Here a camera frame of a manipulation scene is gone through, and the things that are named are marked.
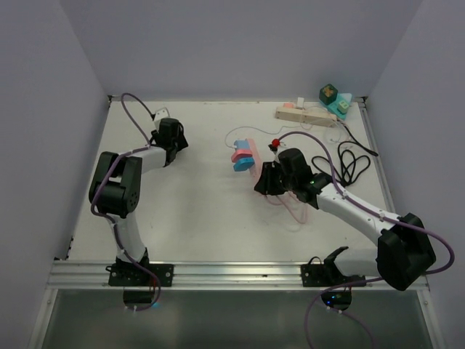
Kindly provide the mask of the pink power strip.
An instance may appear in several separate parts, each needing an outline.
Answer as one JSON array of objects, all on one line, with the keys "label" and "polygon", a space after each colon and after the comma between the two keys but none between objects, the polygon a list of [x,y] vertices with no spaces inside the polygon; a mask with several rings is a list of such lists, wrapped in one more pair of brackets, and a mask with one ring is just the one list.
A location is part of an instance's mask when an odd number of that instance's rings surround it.
[{"label": "pink power strip", "polygon": [[[262,174],[263,161],[261,160],[254,140],[252,138],[246,138],[246,141],[248,142],[251,156],[254,160],[254,165],[249,169],[249,172],[253,178],[254,185],[256,185]],[[308,222],[308,209],[303,204],[299,204],[297,198],[290,193],[271,197],[267,194],[262,194],[262,197],[272,206],[285,208],[294,221],[299,225],[305,225]]]}]

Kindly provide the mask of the blue adapter plug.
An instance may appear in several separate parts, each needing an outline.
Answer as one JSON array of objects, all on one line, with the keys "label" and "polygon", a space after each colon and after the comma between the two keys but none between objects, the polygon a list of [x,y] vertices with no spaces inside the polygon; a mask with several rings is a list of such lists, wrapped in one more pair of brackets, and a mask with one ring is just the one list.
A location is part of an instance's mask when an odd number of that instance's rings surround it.
[{"label": "blue adapter plug", "polygon": [[250,170],[250,168],[252,168],[253,165],[255,165],[255,161],[252,157],[235,159],[233,161],[233,170],[235,172],[245,172]]}]

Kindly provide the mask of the pink adapter plug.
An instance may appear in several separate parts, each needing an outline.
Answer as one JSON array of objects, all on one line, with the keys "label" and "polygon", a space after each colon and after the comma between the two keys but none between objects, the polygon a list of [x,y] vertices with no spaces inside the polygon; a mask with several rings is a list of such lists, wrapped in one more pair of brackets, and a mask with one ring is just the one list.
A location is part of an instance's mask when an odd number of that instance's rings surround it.
[{"label": "pink adapter plug", "polygon": [[252,157],[252,152],[249,148],[238,148],[235,152],[231,155],[232,163],[237,163],[239,160],[244,158]]}]

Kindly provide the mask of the light blue usb charger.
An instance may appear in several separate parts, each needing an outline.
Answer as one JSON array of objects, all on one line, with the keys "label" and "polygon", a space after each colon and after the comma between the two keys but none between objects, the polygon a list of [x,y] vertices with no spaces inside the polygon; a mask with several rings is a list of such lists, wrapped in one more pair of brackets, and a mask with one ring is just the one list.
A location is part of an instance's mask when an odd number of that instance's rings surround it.
[{"label": "light blue usb charger", "polygon": [[248,143],[248,140],[236,140],[233,144],[234,148],[236,150],[243,150],[243,149],[249,149],[250,145]]}]

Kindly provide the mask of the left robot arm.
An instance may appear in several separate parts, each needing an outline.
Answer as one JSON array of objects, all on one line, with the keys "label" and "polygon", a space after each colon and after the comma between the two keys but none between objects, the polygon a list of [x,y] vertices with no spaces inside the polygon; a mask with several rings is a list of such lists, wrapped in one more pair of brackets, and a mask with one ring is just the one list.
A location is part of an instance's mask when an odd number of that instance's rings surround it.
[{"label": "left robot arm", "polygon": [[116,261],[109,267],[111,286],[158,286],[157,274],[140,236],[135,210],[142,176],[169,166],[188,147],[182,123],[163,118],[149,144],[126,153],[100,154],[89,188],[91,213],[109,222],[116,242]]}]

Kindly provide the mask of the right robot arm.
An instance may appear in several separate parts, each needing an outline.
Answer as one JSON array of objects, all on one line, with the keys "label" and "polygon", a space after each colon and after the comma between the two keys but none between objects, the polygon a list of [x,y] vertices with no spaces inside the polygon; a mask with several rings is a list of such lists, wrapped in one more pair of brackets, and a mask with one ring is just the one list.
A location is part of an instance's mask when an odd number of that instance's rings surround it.
[{"label": "right robot arm", "polygon": [[280,151],[274,161],[264,162],[254,190],[266,196],[292,193],[300,202],[344,221],[373,244],[363,249],[342,246],[318,265],[302,265],[305,286],[337,286],[375,276],[404,291],[436,261],[417,216],[401,217],[350,198],[330,175],[313,172],[297,148]]}]

